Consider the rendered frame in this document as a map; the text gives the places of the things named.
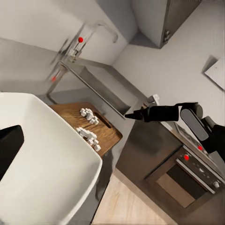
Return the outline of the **bowl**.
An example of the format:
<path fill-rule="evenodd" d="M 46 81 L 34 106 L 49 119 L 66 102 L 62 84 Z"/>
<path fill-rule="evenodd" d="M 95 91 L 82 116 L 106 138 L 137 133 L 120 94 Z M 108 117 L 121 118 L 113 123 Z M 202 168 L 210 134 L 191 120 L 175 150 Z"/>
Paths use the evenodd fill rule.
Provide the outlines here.
<path fill-rule="evenodd" d="M 0 181 L 0 225 L 67 225 L 93 188 L 102 159 L 33 94 L 0 92 L 0 130 L 15 125 L 24 144 Z"/>

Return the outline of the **cutting board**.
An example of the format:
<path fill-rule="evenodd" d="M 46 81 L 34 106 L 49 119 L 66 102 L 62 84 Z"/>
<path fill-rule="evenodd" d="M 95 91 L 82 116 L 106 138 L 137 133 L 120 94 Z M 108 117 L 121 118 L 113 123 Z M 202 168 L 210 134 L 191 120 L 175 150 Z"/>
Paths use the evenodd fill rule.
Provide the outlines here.
<path fill-rule="evenodd" d="M 61 105 L 49 105 L 60 117 L 62 117 L 74 130 L 76 128 L 85 129 L 92 132 L 99 141 L 100 150 L 96 151 L 100 158 L 111 149 L 122 138 L 121 132 L 91 103 L 80 102 Z M 98 124 L 92 124 L 87 120 L 87 116 L 81 115 L 81 110 L 90 110 Z"/>

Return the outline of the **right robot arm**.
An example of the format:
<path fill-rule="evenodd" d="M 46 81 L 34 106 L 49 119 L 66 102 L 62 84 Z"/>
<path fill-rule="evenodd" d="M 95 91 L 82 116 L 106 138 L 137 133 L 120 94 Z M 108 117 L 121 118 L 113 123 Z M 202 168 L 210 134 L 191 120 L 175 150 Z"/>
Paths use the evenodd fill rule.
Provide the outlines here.
<path fill-rule="evenodd" d="M 177 103 L 175 106 L 158 106 L 159 96 L 154 94 L 147 98 L 148 108 L 126 114 L 126 118 L 150 121 L 178 121 L 179 106 L 182 106 L 180 117 L 193 132 L 198 142 L 205 148 L 206 154 L 218 167 L 225 178 L 225 162 L 210 142 L 211 132 L 216 123 L 209 116 L 203 118 L 203 108 L 199 102 Z"/>

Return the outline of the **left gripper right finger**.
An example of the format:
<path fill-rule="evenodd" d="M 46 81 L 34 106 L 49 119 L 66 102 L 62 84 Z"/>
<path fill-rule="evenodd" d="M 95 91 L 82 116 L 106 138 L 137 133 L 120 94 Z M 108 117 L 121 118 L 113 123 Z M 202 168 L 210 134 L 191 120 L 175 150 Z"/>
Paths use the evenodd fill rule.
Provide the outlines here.
<path fill-rule="evenodd" d="M 210 142 L 225 162 L 225 126 L 218 124 L 214 125 L 211 132 Z"/>

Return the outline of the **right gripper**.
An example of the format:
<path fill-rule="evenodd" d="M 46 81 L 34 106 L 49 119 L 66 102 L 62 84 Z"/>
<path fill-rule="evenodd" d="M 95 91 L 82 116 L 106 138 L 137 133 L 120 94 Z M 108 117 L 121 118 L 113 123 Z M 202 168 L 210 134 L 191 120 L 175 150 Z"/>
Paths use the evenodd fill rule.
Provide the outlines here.
<path fill-rule="evenodd" d="M 134 113 L 126 114 L 126 118 L 150 121 L 167 121 L 166 106 L 153 106 L 146 109 L 134 111 Z"/>

